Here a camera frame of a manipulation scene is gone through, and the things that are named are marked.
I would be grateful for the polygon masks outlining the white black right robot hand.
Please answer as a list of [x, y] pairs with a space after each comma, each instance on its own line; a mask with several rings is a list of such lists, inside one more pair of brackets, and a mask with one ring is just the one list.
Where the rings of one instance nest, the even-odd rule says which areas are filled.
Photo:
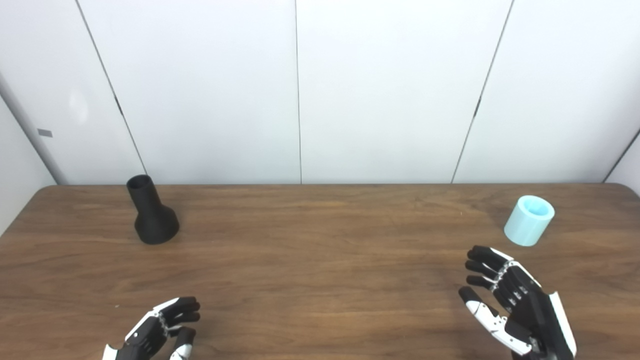
[[573, 360], [578, 346], [558, 292], [542, 285], [502, 251], [475, 245], [458, 294], [476, 321], [514, 360]]

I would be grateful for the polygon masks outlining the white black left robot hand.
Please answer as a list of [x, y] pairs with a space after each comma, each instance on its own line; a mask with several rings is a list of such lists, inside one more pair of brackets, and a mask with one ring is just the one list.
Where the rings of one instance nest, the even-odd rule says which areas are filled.
[[176, 297], [149, 310], [127, 333], [122, 347], [106, 344], [103, 360], [151, 360], [174, 338], [170, 360], [189, 360], [197, 331], [184, 323], [198, 322], [201, 304], [194, 296]]

